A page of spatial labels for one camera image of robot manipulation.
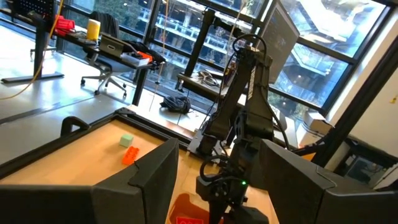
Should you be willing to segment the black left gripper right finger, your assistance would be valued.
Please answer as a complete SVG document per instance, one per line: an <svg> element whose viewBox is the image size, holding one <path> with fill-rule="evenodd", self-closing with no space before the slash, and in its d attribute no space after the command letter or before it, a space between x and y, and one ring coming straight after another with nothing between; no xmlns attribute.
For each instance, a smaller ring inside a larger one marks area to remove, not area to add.
<svg viewBox="0 0 398 224"><path fill-rule="evenodd" d="M336 187L322 168L270 140L260 143L259 165L279 224L321 224L325 193Z"/></svg>

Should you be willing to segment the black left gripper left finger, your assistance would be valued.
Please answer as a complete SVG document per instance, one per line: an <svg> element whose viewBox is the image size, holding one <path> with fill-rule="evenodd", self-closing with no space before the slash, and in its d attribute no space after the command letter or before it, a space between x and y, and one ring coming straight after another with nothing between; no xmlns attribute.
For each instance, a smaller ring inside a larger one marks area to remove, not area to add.
<svg viewBox="0 0 398 224"><path fill-rule="evenodd" d="M170 138L94 185L96 224L164 224L177 179L179 140Z"/></svg>

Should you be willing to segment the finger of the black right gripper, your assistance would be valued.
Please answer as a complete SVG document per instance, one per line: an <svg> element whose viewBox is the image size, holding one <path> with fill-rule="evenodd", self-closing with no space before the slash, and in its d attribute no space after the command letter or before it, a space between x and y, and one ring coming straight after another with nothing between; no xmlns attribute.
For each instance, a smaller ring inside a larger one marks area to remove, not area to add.
<svg viewBox="0 0 398 224"><path fill-rule="evenodd" d="M224 202L209 202L209 224L219 224L225 210Z"/></svg>
<svg viewBox="0 0 398 224"><path fill-rule="evenodd" d="M268 217L254 207L235 207L232 216L234 224L269 224Z"/></svg>

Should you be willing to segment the orange studded brick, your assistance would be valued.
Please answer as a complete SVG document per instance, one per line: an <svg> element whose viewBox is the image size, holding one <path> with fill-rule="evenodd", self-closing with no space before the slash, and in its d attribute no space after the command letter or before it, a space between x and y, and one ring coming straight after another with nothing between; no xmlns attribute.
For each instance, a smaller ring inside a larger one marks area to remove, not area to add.
<svg viewBox="0 0 398 224"><path fill-rule="evenodd" d="M197 218L177 217L176 224L204 224L204 221Z"/></svg>
<svg viewBox="0 0 398 224"><path fill-rule="evenodd" d="M124 154L124 157L122 159L122 164L127 166L132 165L135 162L138 153L139 153L139 148L130 146L127 149L126 153Z"/></svg>

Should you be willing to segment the teal cube block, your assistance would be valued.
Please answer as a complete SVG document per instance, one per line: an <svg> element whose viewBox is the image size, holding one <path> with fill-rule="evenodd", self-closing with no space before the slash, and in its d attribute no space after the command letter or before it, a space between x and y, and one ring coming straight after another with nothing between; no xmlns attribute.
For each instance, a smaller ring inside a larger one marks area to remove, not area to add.
<svg viewBox="0 0 398 224"><path fill-rule="evenodd" d="M134 136L131 134L123 134L119 140L119 145L123 147L129 147L132 144Z"/></svg>

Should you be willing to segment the orange plastic bin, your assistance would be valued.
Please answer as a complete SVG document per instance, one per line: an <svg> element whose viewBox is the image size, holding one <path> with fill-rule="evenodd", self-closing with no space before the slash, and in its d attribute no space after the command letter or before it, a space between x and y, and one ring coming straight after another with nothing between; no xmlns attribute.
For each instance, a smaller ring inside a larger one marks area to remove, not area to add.
<svg viewBox="0 0 398 224"><path fill-rule="evenodd" d="M195 205L190 200L190 194L180 194L170 206L166 224L176 224L177 217L190 217L202 219L204 224L209 224L209 211Z"/></svg>

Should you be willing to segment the white appliance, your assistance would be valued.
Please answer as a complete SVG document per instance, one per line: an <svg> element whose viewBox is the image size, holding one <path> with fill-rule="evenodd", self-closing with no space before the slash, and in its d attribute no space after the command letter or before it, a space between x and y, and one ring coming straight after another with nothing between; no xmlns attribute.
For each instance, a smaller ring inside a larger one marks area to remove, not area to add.
<svg viewBox="0 0 398 224"><path fill-rule="evenodd" d="M334 126L320 113L307 111L302 123L296 129L298 147L315 143L329 133Z"/></svg>

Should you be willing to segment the grey work desk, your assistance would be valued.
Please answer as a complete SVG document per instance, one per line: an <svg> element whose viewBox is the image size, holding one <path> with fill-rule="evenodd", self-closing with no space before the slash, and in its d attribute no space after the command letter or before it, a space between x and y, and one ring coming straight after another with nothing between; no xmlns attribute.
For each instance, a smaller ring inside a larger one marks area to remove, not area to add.
<svg viewBox="0 0 398 224"><path fill-rule="evenodd" d="M182 73L177 75L178 81L182 82L182 88L186 88L208 100L214 101L218 97L220 89L216 86L201 83L197 77L196 74L191 77L185 76Z"/></svg>

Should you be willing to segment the black office chair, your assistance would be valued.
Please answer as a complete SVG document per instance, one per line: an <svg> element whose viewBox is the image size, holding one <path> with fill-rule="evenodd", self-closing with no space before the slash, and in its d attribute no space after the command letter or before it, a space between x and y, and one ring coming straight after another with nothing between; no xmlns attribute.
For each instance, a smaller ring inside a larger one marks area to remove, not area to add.
<svg viewBox="0 0 398 224"><path fill-rule="evenodd" d="M90 19L96 20L101 23L100 32L104 32L114 38L119 38L119 22L118 20L105 12L93 11L90 16ZM100 54L92 54L88 52L85 60L89 63L90 66L97 68L100 71L100 75L98 76L85 76L81 78L80 85L84 86L86 83L86 78L94 79L101 81L101 84L95 90L95 95L99 95L100 89L104 85L107 87L109 83L112 83L116 87L120 88L124 93L123 97L127 97L126 87L127 85L123 83L120 85L117 81L115 81L112 76L115 73L128 72L130 67L125 66L117 61L114 61L110 58L107 58Z"/></svg>

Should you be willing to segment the white and orange box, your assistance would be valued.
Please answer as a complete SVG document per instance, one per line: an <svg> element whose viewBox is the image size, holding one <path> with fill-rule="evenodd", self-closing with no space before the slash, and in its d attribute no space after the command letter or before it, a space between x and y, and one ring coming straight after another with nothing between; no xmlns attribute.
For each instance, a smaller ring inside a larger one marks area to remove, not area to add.
<svg viewBox="0 0 398 224"><path fill-rule="evenodd" d="M152 63L153 57L149 54L145 54L143 52L130 52L130 53L122 53L121 58L125 62L129 62L135 66L143 66Z"/></svg>

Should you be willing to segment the black bag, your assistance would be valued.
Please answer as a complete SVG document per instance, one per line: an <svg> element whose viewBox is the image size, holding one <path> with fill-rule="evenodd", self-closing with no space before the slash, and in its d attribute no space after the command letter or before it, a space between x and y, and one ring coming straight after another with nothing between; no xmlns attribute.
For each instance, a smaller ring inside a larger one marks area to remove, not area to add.
<svg viewBox="0 0 398 224"><path fill-rule="evenodd" d="M123 52L124 53L132 53L134 55L140 55L141 57L152 57L151 62L155 63L163 63L166 62L166 59L161 56L158 52L155 50L152 50L148 48L145 44L142 42L137 42L133 40L127 40L126 45L123 47Z"/></svg>

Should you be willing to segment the black computer monitor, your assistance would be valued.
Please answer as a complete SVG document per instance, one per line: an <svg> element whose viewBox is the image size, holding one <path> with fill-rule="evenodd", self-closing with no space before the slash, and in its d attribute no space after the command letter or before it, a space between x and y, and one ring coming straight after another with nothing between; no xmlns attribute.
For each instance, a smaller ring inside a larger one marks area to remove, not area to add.
<svg viewBox="0 0 398 224"><path fill-rule="evenodd" d="M280 0L271 1L260 35L266 42L267 55L272 58L269 82L274 84L299 37L298 29Z"/></svg>

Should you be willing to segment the grey device box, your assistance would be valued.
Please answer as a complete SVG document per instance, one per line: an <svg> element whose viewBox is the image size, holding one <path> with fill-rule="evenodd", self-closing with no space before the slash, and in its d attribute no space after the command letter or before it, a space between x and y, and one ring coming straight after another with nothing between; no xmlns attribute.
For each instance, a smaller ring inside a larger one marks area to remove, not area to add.
<svg viewBox="0 0 398 224"><path fill-rule="evenodd" d="M99 49L115 57L120 57L123 53L124 42L106 33L101 33Z"/></svg>

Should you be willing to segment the yellow cylinder container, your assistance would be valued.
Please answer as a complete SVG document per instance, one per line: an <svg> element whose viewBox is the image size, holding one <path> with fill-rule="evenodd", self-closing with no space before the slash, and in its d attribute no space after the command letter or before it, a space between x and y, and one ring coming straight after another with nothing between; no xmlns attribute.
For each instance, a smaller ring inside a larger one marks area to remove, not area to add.
<svg viewBox="0 0 398 224"><path fill-rule="evenodd" d="M94 19L89 19L86 28L86 38L88 40L97 40L100 34L101 23Z"/></svg>

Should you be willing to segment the black office desk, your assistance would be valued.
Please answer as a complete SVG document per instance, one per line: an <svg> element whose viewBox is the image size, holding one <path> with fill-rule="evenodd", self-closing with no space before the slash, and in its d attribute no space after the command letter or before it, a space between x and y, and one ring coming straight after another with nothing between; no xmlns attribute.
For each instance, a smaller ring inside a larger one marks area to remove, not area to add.
<svg viewBox="0 0 398 224"><path fill-rule="evenodd" d="M40 16L40 19L38 20L39 25L37 27L37 33L36 33L36 38L35 38L35 49L34 51L38 52L38 56L35 57L34 59L34 74L30 77L17 77L13 80L6 80L6 79L2 79L1 81L3 83L17 83L17 82L29 82L27 84L27 86L25 86L22 90L20 90L19 92L11 95L11 96L7 96L7 97L3 97L0 98L0 100L8 100L11 98L15 98L16 96L22 94L24 91L26 91L26 89L28 89L28 87L31 86L31 84L33 84L33 82L38 81L39 79L48 79L48 78L60 78L63 77L63 74L61 73L52 73L52 74L48 74L48 75L43 75L42 74L42 65L44 62L44 57L45 57L45 51L47 50L48 44L50 42L50 39L52 38L53 35L56 35L57 37L66 40L68 42L71 42L73 44L79 45L80 47L83 47L85 50L87 50L88 52L91 52L92 54L100 54L103 55L107 58L110 58L114 61L117 61L121 64L124 64L127 67L130 67L132 69L136 69L136 70L142 70L142 69L150 69L150 70L157 70L160 68L161 65L164 64L163 63L155 63L152 62L148 65L143 65L143 66L135 66L129 62L125 62L122 60L121 56L120 57L115 57L111 54L108 54L106 52L102 52L100 51L99 47L94 47L93 45L88 45L88 44L84 44L82 41L79 41L77 38L72 37L71 35L67 34L66 36L62 36L59 34L56 34L54 32L55 30L55 26L51 25L50 26L50 30L47 31L46 27L44 26L44 22L42 19L42 16Z"/></svg>

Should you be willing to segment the red plastic box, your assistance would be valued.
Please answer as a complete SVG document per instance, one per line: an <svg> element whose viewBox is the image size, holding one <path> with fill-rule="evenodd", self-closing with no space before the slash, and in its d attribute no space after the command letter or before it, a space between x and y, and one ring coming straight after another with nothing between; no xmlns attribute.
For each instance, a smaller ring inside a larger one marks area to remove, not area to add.
<svg viewBox="0 0 398 224"><path fill-rule="evenodd" d="M73 30L75 28L74 20L66 19L63 16L56 16L55 18L57 20L56 25L55 25L56 29Z"/></svg>

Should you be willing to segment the black pegboard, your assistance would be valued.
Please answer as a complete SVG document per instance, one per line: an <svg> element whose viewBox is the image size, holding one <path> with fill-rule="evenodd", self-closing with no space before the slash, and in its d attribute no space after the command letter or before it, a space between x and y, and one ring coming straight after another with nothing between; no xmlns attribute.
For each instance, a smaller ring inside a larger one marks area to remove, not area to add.
<svg viewBox="0 0 398 224"><path fill-rule="evenodd" d="M55 15L54 0L13 0L12 5L14 10L21 15L28 15L31 11L45 17Z"/></svg>

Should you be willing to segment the black rig upright post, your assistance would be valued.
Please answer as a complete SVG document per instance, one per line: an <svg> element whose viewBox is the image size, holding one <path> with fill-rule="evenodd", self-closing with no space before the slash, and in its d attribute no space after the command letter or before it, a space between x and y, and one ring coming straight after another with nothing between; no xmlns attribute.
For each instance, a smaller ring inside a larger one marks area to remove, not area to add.
<svg viewBox="0 0 398 224"><path fill-rule="evenodd" d="M348 105L346 111L338 120L335 129L326 135L325 143L320 146L312 162L321 167L327 165L341 143L347 138L355 124L359 121L397 68L398 36L395 37L386 53L372 70L370 76L359 89L352 102Z"/></svg>

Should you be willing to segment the black frame clamp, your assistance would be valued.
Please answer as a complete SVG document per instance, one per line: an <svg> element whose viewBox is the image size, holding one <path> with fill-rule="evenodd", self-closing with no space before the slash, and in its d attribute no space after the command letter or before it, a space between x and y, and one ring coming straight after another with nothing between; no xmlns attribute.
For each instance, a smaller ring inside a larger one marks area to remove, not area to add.
<svg viewBox="0 0 398 224"><path fill-rule="evenodd" d="M72 133L74 126L84 131L91 128L91 126L82 119L77 118L76 116L67 116L62 121L60 136L63 137Z"/></svg>

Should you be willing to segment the black table frame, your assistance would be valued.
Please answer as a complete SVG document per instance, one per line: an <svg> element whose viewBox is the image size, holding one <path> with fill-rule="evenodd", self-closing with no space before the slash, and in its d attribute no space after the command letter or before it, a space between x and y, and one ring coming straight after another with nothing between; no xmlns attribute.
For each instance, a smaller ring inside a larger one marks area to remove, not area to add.
<svg viewBox="0 0 398 224"><path fill-rule="evenodd" d="M193 132L155 118L134 107L121 108L89 124L74 126L72 133L50 141L0 165L0 185L93 185L123 170L127 151L119 145L123 134L134 136L132 146L142 157L168 138L177 138L186 149Z"/></svg>

